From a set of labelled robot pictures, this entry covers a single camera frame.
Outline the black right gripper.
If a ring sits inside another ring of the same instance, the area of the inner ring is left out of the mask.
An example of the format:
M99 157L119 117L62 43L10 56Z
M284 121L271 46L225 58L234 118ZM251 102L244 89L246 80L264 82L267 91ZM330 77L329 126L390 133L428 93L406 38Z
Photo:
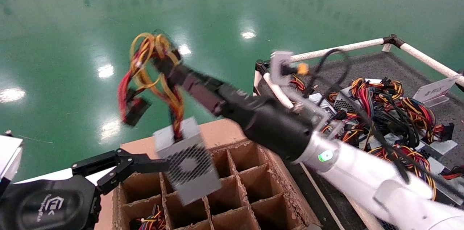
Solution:
M314 131L310 120L273 98L251 96L233 86L223 86L223 81L184 65L178 50L171 53L176 62L169 56L156 58L156 69L169 87L182 87L211 114L236 122L248 139L282 159L295 161L303 154Z

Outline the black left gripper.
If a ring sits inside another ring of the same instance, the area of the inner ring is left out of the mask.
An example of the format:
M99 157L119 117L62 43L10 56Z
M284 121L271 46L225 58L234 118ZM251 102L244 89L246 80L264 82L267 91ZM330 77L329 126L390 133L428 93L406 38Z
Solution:
M96 186L84 177L112 170ZM101 195L107 195L134 173L165 172L165 161L116 149L72 165L65 180L11 184L1 196L2 230L93 230L99 220Z

